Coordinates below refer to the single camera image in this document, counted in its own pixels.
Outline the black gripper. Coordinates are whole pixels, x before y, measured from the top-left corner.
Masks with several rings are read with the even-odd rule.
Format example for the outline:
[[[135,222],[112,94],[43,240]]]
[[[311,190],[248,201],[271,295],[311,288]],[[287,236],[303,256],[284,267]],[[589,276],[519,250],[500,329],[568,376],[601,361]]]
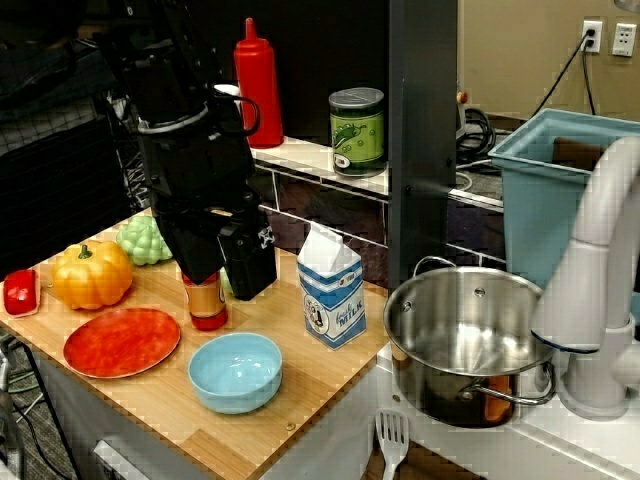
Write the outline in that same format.
[[[248,185],[255,173],[247,142],[253,130],[244,128],[241,101],[171,106],[160,99],[137,109],[151,208],[173,258],[195,285],[224,265],[234,296],[248,301],[277,271],[273,230]],[[232,214],[221,230],[211,210]]]

